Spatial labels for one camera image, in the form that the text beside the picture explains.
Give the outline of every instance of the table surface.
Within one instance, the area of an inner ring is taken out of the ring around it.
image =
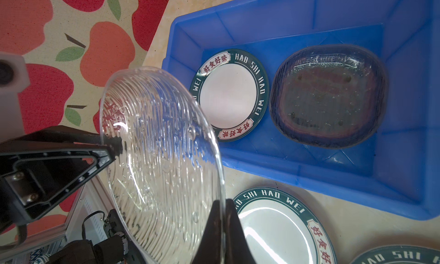
[[[169,29],[176,17],[228,1],[169,0],[143,65],[162,67]],[[235,169],[225,167],[224,173],[229,198],[256,186],[276,187],[296,195],[322,222],[339,263],[348,264],[363,251],[381,245],[409,244],[440,250],[440,217],[415,221]]]

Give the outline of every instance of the blue tray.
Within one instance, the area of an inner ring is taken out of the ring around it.
[[[343,150],[289,140],[266,112],[244,138],[220,143],[225,166],[426,220],[440,214],[440,0],[234,0],[178,17],[162,69],[189,88],[214,53],[255,55],[272,84],[278,66],[313,45],[365,47],[385,63],[381,127]]]

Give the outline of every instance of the water droplet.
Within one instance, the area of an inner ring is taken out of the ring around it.
[[[198,212],[193,212],[193,222],[198,223]]]
[[[188,127],[188,133],[189,133],[189,137],[190,137],[190,139],[191,139],[191,140],[194,140],[194,139],[195,139],[195,135],[196,135],[196,133],[195,133],[195,128],[194,128],[193,125],[190,125],[190,126]]]

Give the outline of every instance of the plate with chinese characters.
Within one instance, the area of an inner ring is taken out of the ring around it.
[[[440,264],[440,251],[409,245],[378,247],[364,252],[351,264]]]
[[[256,187],[241,192],[234,203],[257,264],[336,264],[322,224],[294,196]]]
[[[231,142],[250,133],[260,122],[269,101],[269,80],[256,57],[240,49],[228,49],[200,67],[190,93],[217,140]]]

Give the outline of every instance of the screw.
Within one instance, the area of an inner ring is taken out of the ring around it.
[[[13,181],[18,181],[18,180],[21,180],[21,179],[23,179],[23,178],[25,178],[25,174],[22,173],[22,172],[17,172],[17,173],[15,173],[15,174],[12,176],[12,180],[13,180]]]
[[[32,203],[38,199],[38,193],[31,193],[26,197],[26,202]]]

